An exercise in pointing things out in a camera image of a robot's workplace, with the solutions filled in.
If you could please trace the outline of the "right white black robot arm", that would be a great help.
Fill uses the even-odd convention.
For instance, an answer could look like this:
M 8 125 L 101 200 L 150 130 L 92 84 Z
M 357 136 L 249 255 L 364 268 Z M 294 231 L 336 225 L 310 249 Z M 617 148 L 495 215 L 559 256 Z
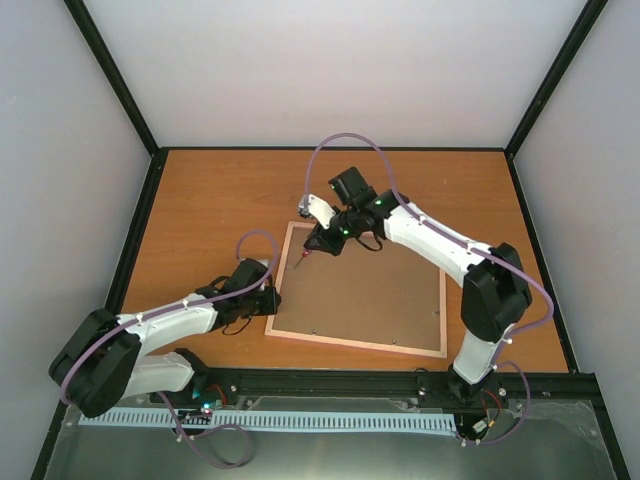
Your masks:
M 338 256 L 348 240 L 370 233 L 377 244 L 389 241 L 418 254 L 461 287 L 466 332 L 448 369 L 446 388 L 454 402 L 469 403 L 493 371 L 499 347 L 532 303 L 527 281 L 517 273 L 519 254 L 506 243 L 491 247 L 472 241 L 392 189 L 377 193 L 355 167 L 329 185 L 339 206 L 311 193 L 299 201 L 299 215 L 316 222 L 305 250 Z

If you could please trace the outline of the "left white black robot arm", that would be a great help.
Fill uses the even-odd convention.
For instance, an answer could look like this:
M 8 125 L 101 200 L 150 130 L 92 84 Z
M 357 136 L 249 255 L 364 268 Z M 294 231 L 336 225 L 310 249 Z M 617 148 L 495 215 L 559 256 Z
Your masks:
M 180 301 L 136 314 L 92 311 L 50 364 L 49 376 L 62 400 L 88 418 L 122 399 L 155 392 L 197 402 L 208 390 L 208 367 L 186 348 L 166 354 L 158 349 L 239 319 L 273 315 L 280 303 L 267 262 L 246 258 L 231 275 Z

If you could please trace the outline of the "blue red handled screwdriver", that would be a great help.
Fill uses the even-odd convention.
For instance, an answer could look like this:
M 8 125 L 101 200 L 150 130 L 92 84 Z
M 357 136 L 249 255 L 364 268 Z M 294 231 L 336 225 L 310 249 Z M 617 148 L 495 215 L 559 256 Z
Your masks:
M 311 255 L 311 251 L 309 250 L 304 250 L 300 257 L 292 264 L 289 266 L 290 269 L 296 269 L 297 267 L 300 266 L 300 264 L 307 259 L 309 256 Z

